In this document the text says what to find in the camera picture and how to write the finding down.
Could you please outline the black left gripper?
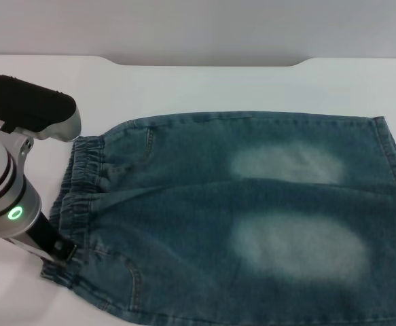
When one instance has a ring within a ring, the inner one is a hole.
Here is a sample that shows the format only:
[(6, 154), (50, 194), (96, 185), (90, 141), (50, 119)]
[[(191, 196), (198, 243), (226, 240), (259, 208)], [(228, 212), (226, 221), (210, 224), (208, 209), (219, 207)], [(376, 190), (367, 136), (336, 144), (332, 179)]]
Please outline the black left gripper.
[(26, 231), (29, 237), (28, 252), (49, 261), (66, 262), (69, 261), (76, 251), (76, 244), (62, 236), (55, 230), (42, 213)]

